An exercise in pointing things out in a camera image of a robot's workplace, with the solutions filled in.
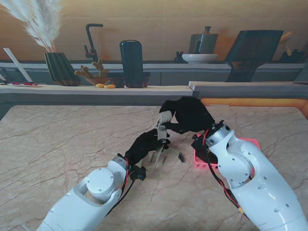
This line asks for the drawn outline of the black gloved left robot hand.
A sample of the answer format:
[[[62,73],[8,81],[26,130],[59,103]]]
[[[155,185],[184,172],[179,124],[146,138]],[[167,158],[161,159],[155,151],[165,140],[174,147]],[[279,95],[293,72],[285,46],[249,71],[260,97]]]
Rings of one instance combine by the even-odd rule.
[[[171,144],[169,139],[163,141],[158,139],[157,129],[152,129],[148,132],[142,133],[126,151],[125,158],[130,165],[136,165],[151,151],[155,151],[161,145],[163,149],[168,149]]]

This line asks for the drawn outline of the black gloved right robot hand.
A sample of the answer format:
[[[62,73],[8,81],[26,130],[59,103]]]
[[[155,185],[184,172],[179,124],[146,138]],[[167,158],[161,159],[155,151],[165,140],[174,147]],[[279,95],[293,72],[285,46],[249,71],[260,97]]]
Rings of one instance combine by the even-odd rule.
[[[165,111],[170,111],[177,123],[166,122],[164,126],[179,134],[206,131],[215,123],[203,103],[195,97],[183,96],[176,101],[167,100],[159,110],[161,113]]]

